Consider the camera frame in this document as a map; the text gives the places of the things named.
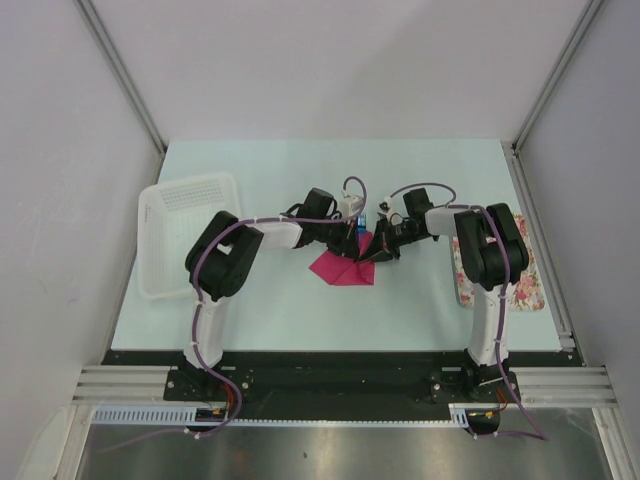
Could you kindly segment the pink paper napkin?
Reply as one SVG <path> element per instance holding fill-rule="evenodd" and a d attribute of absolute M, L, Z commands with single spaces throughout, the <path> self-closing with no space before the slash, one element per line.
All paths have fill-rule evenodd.
<path fill-rule="evenodd" d="M 376 265 L 372 262 L 357 262 L 329 251 L 321 254 L 309 270 L 330 286 L 373 286 Z"/>

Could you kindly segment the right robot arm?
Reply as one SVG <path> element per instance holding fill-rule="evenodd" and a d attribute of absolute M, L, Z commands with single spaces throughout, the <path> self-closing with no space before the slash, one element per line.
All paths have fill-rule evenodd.
<path fill-rule="evenodd" d="M 380 204 L 379 219 L 362 261 L 386 262 L 400 258 L 400 248 L 442 236 L 458 241 L 463 272 L 473 286 L 473 324 L 465 350 L 472 364 L 461 376 L 463 393 L 484 401 L 497 389 L 494 373 L 507 371 L 508 301 L 529 254 L 509 206 L 498 203 L 435 205 L 428 182 L 399 189 Z"/>

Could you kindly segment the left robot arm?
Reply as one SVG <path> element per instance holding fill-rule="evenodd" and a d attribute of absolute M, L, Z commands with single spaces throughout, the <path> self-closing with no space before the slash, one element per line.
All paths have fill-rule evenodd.
<path fill-rule="evenodd" d="M 365 203 L 360 195 L 344 192 L 336 199 L 313 188 L 303 202 L 276 217 L 241 220 L 226 210 L 215 214 L 185 260 L 197 295 L 189 346 L 184 351 L 194 366 L 185 383 L 191 393 L 207 400 L 220 390 L 221 376 L 209 367 L 223 355 L 228 300 L 244 286 L 259 251 L 299 249 L 317 242 L 329 256 L 353 263 L 360 256 L 358 217 Z"/>

